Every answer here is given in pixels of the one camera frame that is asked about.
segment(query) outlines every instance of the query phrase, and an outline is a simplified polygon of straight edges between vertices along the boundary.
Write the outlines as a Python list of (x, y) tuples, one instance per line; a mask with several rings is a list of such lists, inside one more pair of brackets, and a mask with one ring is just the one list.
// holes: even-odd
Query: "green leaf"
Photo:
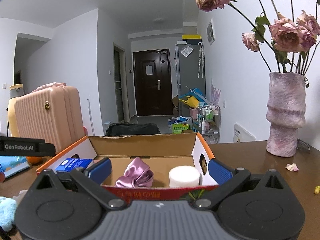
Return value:
[(287, 59), (288, 53), (285, 51), (279, 51), (279, 50), (275, 50), (276, 51), (276, 56), (278, 58), (278, 62), (280, 64), (285, 64), (285, 61)]
[(307, 53), (304, 52), (304, 51), (302, 51), (302, 52), (300, 52), (300, 54), (301, 54), (303, 60), (306, 60), (306, 58), (307, 58)]
[(290, 64), (290, 65), (291, 65), (291, 62), (290, 62), (290, 60), (289, 60), (288, 58), (286, 58), (283, 63), (284, 63), (284, 64)]
[(264, 15), (264, 16), (258, 16), (256, 18), (256, 25), (268, 25), (270, 26), (270, 22), (268, 20), (268, 18)]
[(260, 42), (264, 42), (264, 39), (263, 39), (263, 36), (264, 36), (264, 33), (266, 31), (266, 28), (263, 26), (263, 25), (257, 25), (256, 28), (253, 28), (252, 31), (255, 33), (255, 38), (260, 41)]

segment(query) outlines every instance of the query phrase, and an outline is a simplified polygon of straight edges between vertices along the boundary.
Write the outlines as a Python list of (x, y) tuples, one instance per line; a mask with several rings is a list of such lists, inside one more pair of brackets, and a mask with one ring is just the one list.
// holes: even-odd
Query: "ceiling light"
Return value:
[(153, 20), (154, 23), (163, 23), (164, 22), (164, 18), (156, 18)]

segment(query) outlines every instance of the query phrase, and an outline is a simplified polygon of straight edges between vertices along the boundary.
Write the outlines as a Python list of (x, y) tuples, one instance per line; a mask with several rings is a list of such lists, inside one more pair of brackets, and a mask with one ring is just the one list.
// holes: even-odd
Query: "pink textured vase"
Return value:
[(305, 125), (306, 91), (304, 76), (270, 73), (267, 120), (271, 123), (267, 151), (280, 157), (296, 153), (298, 128)]

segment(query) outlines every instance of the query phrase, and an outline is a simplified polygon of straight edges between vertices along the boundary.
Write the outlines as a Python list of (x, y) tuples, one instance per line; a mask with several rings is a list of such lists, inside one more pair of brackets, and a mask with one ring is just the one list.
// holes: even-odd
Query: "floor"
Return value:
[(170, 116), (139, 116), (130, 121), (130, 123), (155, 123), (160, 133), (172, 133), (168, 127), (168, 119)]

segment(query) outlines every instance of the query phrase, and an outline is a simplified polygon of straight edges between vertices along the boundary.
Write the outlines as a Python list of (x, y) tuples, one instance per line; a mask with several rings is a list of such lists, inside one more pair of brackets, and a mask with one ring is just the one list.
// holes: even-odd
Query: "brown table surface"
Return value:
[[(266, 152), (266, 141), (248, 143), (229, 143), (210, 145), (215, 157), (231, 168), (244, 167), (251, 173), (265, 173), (268, 169), (277, 169), (296, 194), (306, 213), (305, 225), (299, 240), (318, 240), (320, 227), (320, 194), (314, 189), (320, 185), (320, 152), (314, 148), (311, 152), (298, 150), (292, 158), (280, 158)], [(296, 163), (299, 171), (288, 171), (285, 166)], [(36, 178), (36, 169), (19, 173), (0, 183), (0, 195), (12, 197), (20, 190), (28, 189)], [(20, 235), (13, 230), (13, 240), (20, 240)]]

